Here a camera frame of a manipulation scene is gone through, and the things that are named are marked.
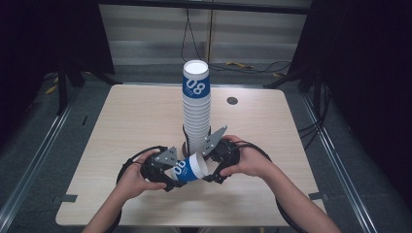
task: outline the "black curtain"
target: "black curtain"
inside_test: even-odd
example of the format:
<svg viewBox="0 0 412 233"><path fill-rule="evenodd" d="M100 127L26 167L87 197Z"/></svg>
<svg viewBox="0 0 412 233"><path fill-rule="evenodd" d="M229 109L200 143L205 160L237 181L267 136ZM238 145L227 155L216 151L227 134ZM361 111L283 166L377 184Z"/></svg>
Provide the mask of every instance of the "black curtain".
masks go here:
<svg viewBox="0 0 412 233"><path fill-rule="evenodd" d="M69 57L114 74L106 32L93 1L0 1L0 145L39 90Z"/></svg>

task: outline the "blue logo on cup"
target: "blue logo on cup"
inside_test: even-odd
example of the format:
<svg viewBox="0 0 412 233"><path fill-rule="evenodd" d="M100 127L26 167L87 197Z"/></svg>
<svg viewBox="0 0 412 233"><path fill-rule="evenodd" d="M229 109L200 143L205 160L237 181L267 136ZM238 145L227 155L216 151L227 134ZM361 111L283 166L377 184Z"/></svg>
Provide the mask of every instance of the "blue logo on cup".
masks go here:
<svg viewBox="0 0 412 233"><path fill-rule="evenodd" d="M177 179L181 182L192 182L198 177L193 173L190 166L187 166L186 161L180 161L177 166L173 168Z"/></svg>
<svg viewBox="0 0 412 233"><path fill-rule="evenodd" d="M192 99L200 99L207 96L210 93L209 77L196 81L183 76L183 92Z"/></svg>

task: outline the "hand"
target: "hand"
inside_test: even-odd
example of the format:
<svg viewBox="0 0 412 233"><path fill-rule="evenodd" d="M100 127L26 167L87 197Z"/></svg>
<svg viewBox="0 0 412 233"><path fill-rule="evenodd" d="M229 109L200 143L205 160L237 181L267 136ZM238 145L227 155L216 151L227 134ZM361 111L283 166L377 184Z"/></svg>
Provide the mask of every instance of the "hand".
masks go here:
<svg viewBox="0 0 412 233"><path fill-rule="evenodd" d="M234 143L242 141L234 135L226 135L223 136L223 138ZM244 173L248 176L263 178L267 171L269 171L273 166L274 164L257 150L252 148L241 148L239 163L221 170L221 175L231 176L236 173Z"/></svg>
<svg viewBox="0 0 412 233"><path fill-rule="evenodd" d="M145 160L155 151L151 150L143 153L136 162L144 163ZM166 187L166 183L147 182L140 173L141 164L132 163L121 176L120 181L114 189L114 193L124 201L142 194L146 190L159 190Z"/></svg>

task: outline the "table top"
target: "table top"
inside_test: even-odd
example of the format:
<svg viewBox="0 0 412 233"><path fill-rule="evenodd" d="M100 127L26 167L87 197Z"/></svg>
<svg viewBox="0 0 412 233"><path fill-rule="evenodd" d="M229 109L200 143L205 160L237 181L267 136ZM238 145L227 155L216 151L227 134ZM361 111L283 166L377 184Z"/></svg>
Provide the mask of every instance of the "table top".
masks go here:
<svg viewBox="0 0 412 233"><path fill-rule="evenodd" d="M285 95L280 90L212 87L212 132L227 125L234 134L268 153L303 193L316 193L305 151ZM238 100L227 103L228 97ZM116 185L127 158L152 146L176 146L183 159L182 88L172 85L115 85L89 138L56 216L60 225L86 225ZM208 162L212 173L217 163ZM322 201L316 201L323 210ZM170 192L146 191L122 209L120 225L287 225L269 187L259 178L233 175L223 184L195 181Z"/></svg>

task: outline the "black tape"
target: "black tape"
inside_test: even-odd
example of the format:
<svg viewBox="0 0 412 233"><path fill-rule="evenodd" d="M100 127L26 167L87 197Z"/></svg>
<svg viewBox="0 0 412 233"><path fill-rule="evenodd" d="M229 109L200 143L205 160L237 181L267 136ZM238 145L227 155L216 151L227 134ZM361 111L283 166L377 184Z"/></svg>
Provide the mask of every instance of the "black tape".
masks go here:
<svg viewBox="0 0 412 233"><path fill-rule="evenodd" d="M62 202L76 202L77 195L69 195L69 194L64 194L61 197L54 197L52 199L53 204L61 204Z"/></svg>
<svg viewBox="0 0 412 233"><path fill-rule="evenodd" d="M328 201L329 197L327 196L326 193L322 192L314 192L314 193L309 193L309 198L314 201L314 200L323 200L323 201Z"/></svg>

